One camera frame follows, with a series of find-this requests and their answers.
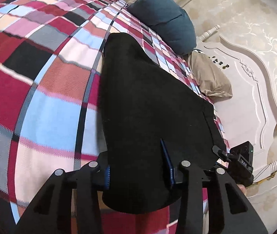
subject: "blue pillow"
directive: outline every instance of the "blue pillow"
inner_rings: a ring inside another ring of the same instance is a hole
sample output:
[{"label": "blue pillow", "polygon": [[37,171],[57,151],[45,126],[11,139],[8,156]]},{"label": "blue pillow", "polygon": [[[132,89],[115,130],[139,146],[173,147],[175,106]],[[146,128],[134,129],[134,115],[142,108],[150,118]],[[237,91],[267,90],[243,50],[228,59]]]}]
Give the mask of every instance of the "blue pillow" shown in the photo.
[{"label": "blue pillow", "polygon": [[155,31],[179,55],[191,53],[196,47],[194,26],[173,0],[137,0],[127,10]]}]

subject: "wallpaper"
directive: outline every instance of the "wallpaper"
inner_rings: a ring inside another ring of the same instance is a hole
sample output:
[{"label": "wallpaper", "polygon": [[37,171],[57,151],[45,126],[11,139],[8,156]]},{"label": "wallpaper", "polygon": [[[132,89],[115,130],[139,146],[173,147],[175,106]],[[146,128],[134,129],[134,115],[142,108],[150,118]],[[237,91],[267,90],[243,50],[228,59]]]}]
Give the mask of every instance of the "wallpaper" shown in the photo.
[{"label": "wallpaper", "polygon": [[[277,0],[192,0],[184,8],[196,35],[221,26],[207,41],[219,41],[222,34],[231,43],[249,47],[266,61],[277,90]],[[277,127],[267,163],[277,159]],[[269,233],[277,228],[277,175],[248,188],[247,197]]]}]

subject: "pillowcase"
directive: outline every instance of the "pillowcase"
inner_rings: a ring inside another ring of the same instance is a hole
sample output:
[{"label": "pillowcase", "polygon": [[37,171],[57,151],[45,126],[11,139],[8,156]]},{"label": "pillowcase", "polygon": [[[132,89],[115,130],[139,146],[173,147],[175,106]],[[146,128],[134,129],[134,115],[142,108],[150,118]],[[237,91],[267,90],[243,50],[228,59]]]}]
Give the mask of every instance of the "pillowcase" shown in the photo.
[{"label": "pillowcase", "polygon": [[194,26],[173,0],[137,0],[127,10],[155,31],[178,55],[191,53],[196,47]]},{"label": "pillowcase", "polygon": [[204,53],[193,51],[188,65],[202,93],[207,96],[232,97],[232,85],[224,73]]}]

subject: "brown satin pillow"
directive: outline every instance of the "brown satin pillow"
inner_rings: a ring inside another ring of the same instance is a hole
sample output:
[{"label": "brown satin pillow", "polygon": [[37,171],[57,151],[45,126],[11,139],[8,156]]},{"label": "brown satin pillow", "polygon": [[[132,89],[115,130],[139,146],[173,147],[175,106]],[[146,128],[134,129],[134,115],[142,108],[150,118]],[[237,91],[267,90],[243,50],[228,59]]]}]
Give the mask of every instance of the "brown satin pillow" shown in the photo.
[{"label": "brown satin pillow", "polygon": [[233,96],[230,81],[206,54],[193,51],[188,65],[202,93],[215,97]]}]

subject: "silver screw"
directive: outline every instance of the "silver screw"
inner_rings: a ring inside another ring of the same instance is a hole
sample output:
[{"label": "silver screw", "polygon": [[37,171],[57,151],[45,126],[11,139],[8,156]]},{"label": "silver screw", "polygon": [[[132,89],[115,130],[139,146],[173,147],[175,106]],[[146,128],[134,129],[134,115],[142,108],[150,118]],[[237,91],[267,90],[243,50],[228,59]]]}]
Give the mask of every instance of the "silver screw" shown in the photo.
[{"label": "silver screw", "polygon": [[181,164],[182,164],[182,166],[184,166],[184,167],[189,167],[189,166],[190,166],[190,162],[187,161],[187,160],[182,161]]},{"label": "silver screw", "polygon": [[225,173],[225,170],[224,170],[223,168],[217,168],[217,169],[216,169],[216,172],[217,172],[218,174],[224,174],[224,173]]},{"label": "silver screw", "polygon": [[57,169],[54,173],[55,173],[56,176],[60,176],[60,175],[63,174],[63,172],[64,171],[62,169]]},{"label": "silver screw", "polygon": [[98,165],[98,163],[96,161],[91,161],[91,162],[89,162],[88,165],[89,165],[89,167],[94,168],[94,167],[96,167]]}]

